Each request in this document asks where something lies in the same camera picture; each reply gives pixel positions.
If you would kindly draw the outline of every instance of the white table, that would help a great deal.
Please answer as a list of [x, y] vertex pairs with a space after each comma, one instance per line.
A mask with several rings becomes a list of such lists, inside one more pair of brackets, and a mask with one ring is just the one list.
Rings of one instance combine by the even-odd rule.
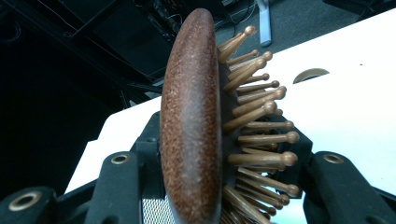
[[[263, 71], [288, 88], [278, 107], [313, 142], [313, 152], [348, 157], [374, 187], [396, 194], [396, 10], [350, 25], [274, 55]], [[304, 70], [329, 75], [293, 85]], [[103, 159], [129, 150], [161, 97], [110, 116], [88, 143], [67, 191], [94, 180]], [[302, 200], [272, 219], [305, 223]]]

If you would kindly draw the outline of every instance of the black equipment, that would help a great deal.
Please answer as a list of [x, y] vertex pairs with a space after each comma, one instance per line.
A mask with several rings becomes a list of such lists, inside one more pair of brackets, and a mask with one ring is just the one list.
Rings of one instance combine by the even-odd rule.
[[[97, 180], [59, 197], [46, 187], [7, 196], [0, 203], [0, 222], [173, 223], [163, 187], [159, 120], [157, 112], [131, 151], [108, 156]], [[292, 151], [299, 161], [274, 178], [305, 192], [308, 223], [396, 223], [394, 195], [370, 186], [348, 158], [328, 151], [312, 154], [312, 142], [295, 131], [299, 143], [283, 144], [279, 152]]]

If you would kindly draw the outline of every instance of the small hole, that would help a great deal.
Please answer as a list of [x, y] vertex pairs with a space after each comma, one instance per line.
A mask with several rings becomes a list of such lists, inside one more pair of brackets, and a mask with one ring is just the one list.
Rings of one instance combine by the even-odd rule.
[[111, 162], [113, 162], [114, 164], [123, 164], [125, 162], [127, 162], [129, 160], [129, 156], [127, 155], [119, 155], [119, 156], [115, 156], [111, 159]]
[[326, 154], [323, 156], [323, 158], [324, 160], [335, 164], [340, 164], [344, 162], [343, 159], [333, 154]]
[[119, 219], [117, 217], [107, 217], [103, 220], [102, 224], [117, 224]]
[[37, 203], [41, 198], [41, 192], [32, 191], [29, 193], [22, 194], [18, 198], [14, 199], [8, 206], [8, 209], [13, 212], [18, 212], [24, 210], [35, 203]]
[[382, 219], [381, 217], [366, 217], [366, 221], [370, 224], [387, 224], [388, 222]]
[[157, 141], [157, 139], [155, 139], [155, 138], [148, 138], [148, 139], [146, 139], [148, 142], [155, 142], [155, 141]]

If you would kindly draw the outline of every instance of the brown speckled surface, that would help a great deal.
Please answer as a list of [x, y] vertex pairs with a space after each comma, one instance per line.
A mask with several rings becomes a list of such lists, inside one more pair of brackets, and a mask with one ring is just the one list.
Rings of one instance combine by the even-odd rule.
[[163, 176], [179, 223], [219, 222], [222, 155], [218, 89], [213, 21], [210, 13], [200, 8], [190, 14], [178, 33], [163, 83]]

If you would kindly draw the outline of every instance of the metal grille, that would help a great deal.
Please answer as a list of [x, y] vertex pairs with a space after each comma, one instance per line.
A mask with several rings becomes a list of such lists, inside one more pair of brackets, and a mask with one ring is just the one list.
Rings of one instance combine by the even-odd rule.
[[168, 197], [164, 200], [143, 200], [144, 224], [174, 224]]

